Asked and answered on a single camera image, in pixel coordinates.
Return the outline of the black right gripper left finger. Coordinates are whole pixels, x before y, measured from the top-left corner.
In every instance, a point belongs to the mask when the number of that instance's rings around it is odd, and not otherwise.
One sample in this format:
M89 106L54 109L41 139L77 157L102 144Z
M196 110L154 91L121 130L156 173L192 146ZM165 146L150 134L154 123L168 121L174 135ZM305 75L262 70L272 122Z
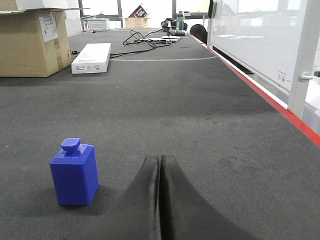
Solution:
M129 187L102 215L69 240L155 240L159 158L147 156Z

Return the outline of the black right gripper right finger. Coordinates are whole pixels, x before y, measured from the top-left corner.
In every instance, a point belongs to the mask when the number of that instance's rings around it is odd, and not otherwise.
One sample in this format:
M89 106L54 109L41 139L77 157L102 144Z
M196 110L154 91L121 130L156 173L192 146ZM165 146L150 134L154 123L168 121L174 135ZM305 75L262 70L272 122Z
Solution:
M162 155L159 217L164 240L254 240L214 209L192 186L172 155Z

